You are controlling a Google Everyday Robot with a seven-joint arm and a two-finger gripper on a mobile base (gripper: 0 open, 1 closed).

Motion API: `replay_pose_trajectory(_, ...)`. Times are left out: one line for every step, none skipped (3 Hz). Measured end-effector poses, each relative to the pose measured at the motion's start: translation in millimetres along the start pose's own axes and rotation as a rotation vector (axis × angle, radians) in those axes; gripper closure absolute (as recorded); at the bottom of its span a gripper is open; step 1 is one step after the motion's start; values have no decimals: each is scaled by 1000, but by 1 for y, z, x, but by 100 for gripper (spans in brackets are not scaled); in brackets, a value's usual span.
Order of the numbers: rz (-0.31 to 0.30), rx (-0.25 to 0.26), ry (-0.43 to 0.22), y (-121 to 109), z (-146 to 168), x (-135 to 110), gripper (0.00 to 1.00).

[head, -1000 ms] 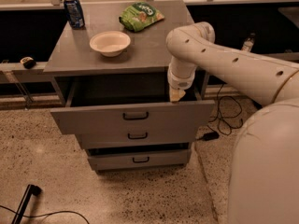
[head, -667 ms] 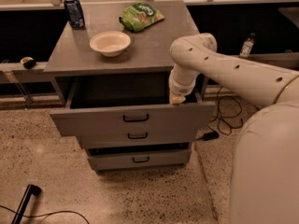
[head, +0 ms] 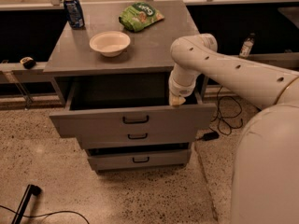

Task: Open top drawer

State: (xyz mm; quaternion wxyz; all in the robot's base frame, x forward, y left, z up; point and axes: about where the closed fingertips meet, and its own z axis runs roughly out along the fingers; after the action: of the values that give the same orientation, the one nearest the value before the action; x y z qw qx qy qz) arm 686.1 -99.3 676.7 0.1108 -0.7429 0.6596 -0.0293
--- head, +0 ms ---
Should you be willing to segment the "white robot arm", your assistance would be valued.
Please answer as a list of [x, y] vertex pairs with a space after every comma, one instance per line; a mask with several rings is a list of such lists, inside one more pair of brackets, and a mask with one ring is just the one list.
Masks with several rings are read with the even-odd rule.
[[181, 106], [205, 75], [255, 109], [235, 145], [230, 224], [299, 224], [299, 75], [218, 52], [211, 34], [170, 45], [169, 104]]

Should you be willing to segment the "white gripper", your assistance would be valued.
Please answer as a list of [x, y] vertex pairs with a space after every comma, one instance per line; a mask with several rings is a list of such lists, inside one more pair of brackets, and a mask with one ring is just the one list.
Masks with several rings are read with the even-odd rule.
[[183, 86], [178, 84], [174, 79], [170, 78], [168, 81], [169, 85], [169, 104], [171, 106], [183, 105], [186, 102], [184, 97], [188, 97], [192, 94], [195, 84], [189, 86]]

